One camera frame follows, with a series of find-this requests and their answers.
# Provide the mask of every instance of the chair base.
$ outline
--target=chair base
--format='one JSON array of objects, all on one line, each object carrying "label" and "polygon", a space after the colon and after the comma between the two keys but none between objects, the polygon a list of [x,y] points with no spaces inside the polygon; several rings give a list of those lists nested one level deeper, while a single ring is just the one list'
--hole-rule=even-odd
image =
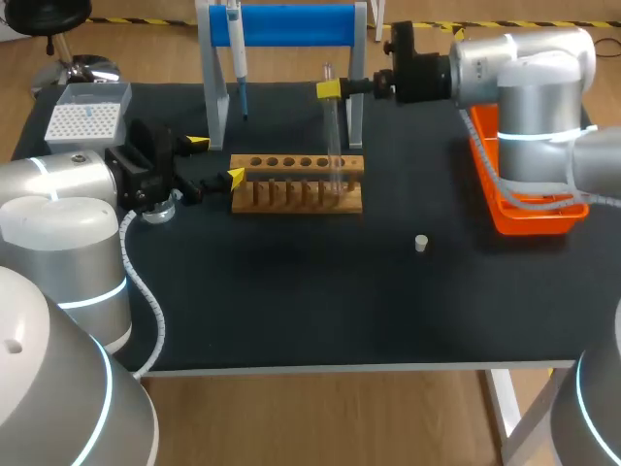
[{"label": "chair base", "polygon": [[70,64],[54,61],[40,70],[32,80],[34,98],[44,87],[68,83],[118,83],[120,71],[116,64],[99,55],[75,55]]}]

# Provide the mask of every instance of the black mount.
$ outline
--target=black mount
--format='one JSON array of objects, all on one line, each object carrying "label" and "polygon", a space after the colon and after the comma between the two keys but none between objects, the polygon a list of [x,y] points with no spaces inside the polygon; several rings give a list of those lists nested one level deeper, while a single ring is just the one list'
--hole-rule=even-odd
[{"label": "black mount", "polygon": [[416,52],[411,21],[392,24],[384,52],[392,53],[392,70],[374,73],[376,98],[391,98],[394,86],[395,100],[401,104],[450,99],[448,56]]},{"label": "black mount", "polygon": [[176,155],[193,153],[185,140],[166,126],[133,120],[125,145],[109,148],[105,155],[116,182],[118,205],[128,211],[151,211],[155,204],[168,200],[173,189],[181,192],[184,204],[200,203],[202,189],[180,176],[175,167]]}]

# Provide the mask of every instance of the black chair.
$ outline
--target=black chair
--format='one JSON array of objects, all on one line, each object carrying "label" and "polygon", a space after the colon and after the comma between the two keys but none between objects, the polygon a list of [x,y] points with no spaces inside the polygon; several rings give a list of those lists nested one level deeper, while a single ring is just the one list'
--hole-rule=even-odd
[{"label": "black chair", "polygon": [[98,55],[73,56],[64,33],[85,22],[92,8],[90,0],[6,0],[7,24],[20,34],[48,38],[47,53],[58,52],[58,60],[33,79],[34,96],[48,85],[66,83],[116,83],[118,67]]}]

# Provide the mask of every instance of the white cap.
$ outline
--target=white cap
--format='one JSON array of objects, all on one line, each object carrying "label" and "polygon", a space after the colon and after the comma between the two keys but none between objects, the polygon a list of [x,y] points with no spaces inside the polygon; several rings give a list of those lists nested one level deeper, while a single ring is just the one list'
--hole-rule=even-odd
[{"label": "white cap", "polygon": [[48,340],[46,298],[31,281],[0,267],[0,427],[39,373]]},{"label": "white cap", "polygon": [[422,252],[427,248],[427,243],[429,243],[429,238],[425,235],[417,235],[414,238],[414,246],[416,247],[416,251]]},{"label": "white cap", "polygon": [[87,197],[50,201],[19,197],[0,208],[0,236],[29,250],[72,250],[104,241],[118,230],[110,204]]}]

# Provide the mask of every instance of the blue bar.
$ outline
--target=blue bar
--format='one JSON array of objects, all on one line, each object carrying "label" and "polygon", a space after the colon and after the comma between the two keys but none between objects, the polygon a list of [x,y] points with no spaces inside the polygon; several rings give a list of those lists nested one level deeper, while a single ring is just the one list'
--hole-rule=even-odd
[{"label": "blue bar", "polygon": [[[242,5],[246,47],[353,47],[353,5]],[[229,47],[226,7],[210,6],[212,45]]]}]

